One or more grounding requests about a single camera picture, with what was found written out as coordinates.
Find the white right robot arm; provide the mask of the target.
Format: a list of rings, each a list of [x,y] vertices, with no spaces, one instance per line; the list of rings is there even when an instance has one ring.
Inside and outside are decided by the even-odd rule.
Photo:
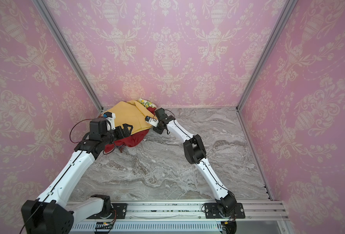
[[[212,168],[201,136],[190,133],[178,123],[174,115],[169,116],[166,111],[166,109],[159,108],[155,110],[153,118],[145,120],[153,126],[156,133],[162,134],[167,131],[168,134],[172,134],[182,142],[186,160],[200,171],[208,183],[219,213],[224,217],[234,216],[237,207],[235,195],[222,183]]]

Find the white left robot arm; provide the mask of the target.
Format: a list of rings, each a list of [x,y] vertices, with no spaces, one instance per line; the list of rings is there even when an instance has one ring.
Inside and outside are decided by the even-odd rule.
[[[115,125],[115,115],[109,112],[92,119],[87,132],[74,148],[72,156],[53,182],[35,200],[27,200],[21,207],[28,234],[68,234],[85,219],[116,218],[111,199],[106,195],[93,195],[84,202],[68,206],[69,198],[87,169],[97,160],[109,144],[131,135],[133,126]]]

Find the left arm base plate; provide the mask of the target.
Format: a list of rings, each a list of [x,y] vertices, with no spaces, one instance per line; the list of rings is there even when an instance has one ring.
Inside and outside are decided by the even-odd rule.
[[[126,213],[127,213],[127,203],[113,203],[112,204],[112,209],[107,215],[103,214],[95,214],[90,216],[88,219],[125,219],[126,218]]]

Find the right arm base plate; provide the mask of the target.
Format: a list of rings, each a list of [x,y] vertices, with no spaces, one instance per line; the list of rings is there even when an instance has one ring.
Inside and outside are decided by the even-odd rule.
[[[202,206],[206,219],[245,219],[242,203],[237,203],[233,208],[225,208],[218,203],[205,203]]]

